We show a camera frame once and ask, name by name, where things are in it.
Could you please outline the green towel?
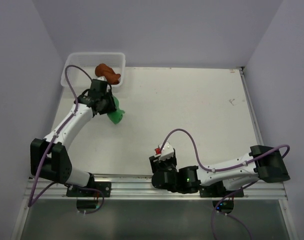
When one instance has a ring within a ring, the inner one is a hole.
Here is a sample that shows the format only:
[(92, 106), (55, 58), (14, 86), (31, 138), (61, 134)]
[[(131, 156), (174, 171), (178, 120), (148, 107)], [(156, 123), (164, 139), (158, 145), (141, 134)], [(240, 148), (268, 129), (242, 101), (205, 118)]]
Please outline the green towel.
[(116, 110), (114, 112), (108, 113), (107, 116), (113, 124), (117, 125), (122, 120), (125, 111), (119, 108), (119, 100), (115, 96), (113, 96), (113, 100)]

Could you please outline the brown towel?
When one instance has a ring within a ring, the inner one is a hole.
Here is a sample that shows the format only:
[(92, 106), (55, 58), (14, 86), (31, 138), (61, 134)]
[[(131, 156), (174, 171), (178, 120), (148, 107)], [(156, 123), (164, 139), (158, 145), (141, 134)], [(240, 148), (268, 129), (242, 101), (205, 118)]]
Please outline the brown towel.
[(104, 63), (99, 64), (95, 68), (95, 75), (97, 77), (105, 77), (107, 82), (111, 85), (117, 85), (120, 83), (119, 79), (121, 75), (115, 73), (114, 70)]

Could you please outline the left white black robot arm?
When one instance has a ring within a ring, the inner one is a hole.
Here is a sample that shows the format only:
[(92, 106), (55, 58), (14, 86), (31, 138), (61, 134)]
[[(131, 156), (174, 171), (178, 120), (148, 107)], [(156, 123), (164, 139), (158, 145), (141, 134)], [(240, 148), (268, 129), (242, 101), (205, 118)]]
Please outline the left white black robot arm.
[(93, 79), (90, 88), (79, 95), (64, 120), (43, 139), (34, 139), (30, 146), (31, 174), (55, 183), (78, 186), (84, 196), (96, 189), (90, 172), (73, 167), (68, 149), (80, 130), (96, 115), (109, 118), (118, 113), (118, 101), (106, 78)]

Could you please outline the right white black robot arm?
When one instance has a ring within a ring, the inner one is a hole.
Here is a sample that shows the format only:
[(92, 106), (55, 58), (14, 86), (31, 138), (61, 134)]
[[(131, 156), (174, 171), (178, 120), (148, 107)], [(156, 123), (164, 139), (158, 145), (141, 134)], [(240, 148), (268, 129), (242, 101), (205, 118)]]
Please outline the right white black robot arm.
[(154, 188), (172, 193), (200, 193), (205, 198), (218, 198), (262, 180), (279, 183), (290, 180), (279, 147), (255, 145), (245, 155), (207, 167), (192, 165), (177, 169), (175, 149), (166, 143), (165, 153), (157, 148), (149, 157)]

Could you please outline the white plastic basket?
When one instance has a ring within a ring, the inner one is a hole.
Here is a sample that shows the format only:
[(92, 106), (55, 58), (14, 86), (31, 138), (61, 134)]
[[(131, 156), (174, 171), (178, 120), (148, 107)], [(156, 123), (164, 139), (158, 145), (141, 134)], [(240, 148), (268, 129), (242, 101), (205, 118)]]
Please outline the white plastic basket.
[[(70, 54), (65, 62), (65, 66), (76, 65), (85, 70), (91, 78), (96, 79), (95, 68), (99, 64), (106, 64), (117, 74), (120, 74), (118, 84), (113, 84), (112, 88), (120, 90), (125, 79), (125, 55), (121, 52), (74, 52)], [(79, 69), (71, 67), (68, 69), (68, 78), (74, 90), (80, 90), (88, 86), (88, 77)]]

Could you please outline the aluminium mounting rail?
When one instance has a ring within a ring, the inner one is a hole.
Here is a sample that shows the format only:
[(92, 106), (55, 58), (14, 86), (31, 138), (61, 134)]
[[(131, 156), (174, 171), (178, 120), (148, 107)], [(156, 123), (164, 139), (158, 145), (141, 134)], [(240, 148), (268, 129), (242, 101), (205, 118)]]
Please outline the aluminium mounting rail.
[[(181, 194), (167, 190), (156, 189), (151, 184), (151, 176), (134, 175), (96, 175), (96, 182), (108, 182), (111, 184), (108, 200), (218, 200), (216, 198), (200, 197), (200, 193)], [(23, 199), (28, 199), (31, 193), (33, 179), (29, 179)], [(50, 181), (38, 180), (35, 196), (43, 190)], [(45, 191), (40, 199), (66, 199), (67, 188), (62, 184), (54, 184)], [(259, 181), (244, 190), (244, 197), (236, 197), (235, 200), (286, 200), (287, 195), (282, 183), (265, 183)]]

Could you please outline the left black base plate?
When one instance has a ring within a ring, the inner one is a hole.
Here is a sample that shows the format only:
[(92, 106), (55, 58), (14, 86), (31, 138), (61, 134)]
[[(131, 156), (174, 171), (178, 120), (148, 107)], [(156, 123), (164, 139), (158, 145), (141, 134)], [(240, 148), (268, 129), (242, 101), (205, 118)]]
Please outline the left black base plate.
[(66, 196), (73, 198), (96, 198), (103, 194), (104, 197), (108, 198), (110, 196), (111, 189), (111, 182), (95, 181), (84, 187), (75, 185), (68, 187)]

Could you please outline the right side aluminium rail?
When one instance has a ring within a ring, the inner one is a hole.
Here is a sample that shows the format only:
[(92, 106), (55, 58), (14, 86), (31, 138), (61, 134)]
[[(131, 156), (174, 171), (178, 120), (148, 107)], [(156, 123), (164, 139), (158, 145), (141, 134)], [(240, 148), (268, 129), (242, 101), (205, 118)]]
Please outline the right side aluminium rail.
[(244, 67), (239, 67), (238, 70), (239, 70), (239, 73), (240, 73), (240, 76), (241, 76), (243, 89), (244, 89), (244, 92), (245, 92), (245, 97), (246, 97), (248, 109), (249, 109), (249, 112), (250, 112), (250, 117), (251, 117), (251, 121), (252, 121), (252, 125), (253, 125), (254, 134), (255, 134), (257, 144), (258, 145), (264, 145), (264, 142), (263, 142), (263, 139), (262, 139), (262, 136), (261, 136), (261, 132), (260, 132), (260, 129), (259, 129), (259, 125), (258, 125), (258, 122), (257, 122), (256, 114), (255, 114), (255, 111), (254, 111), (254, 107), (253, 107), (251, 97), (250, 97), (250, 94), (249, 94), (249, 90), (248, 90), (248, 87), (247, 87), (247, 84), (246, 84), (245, 75), (244, 75)]

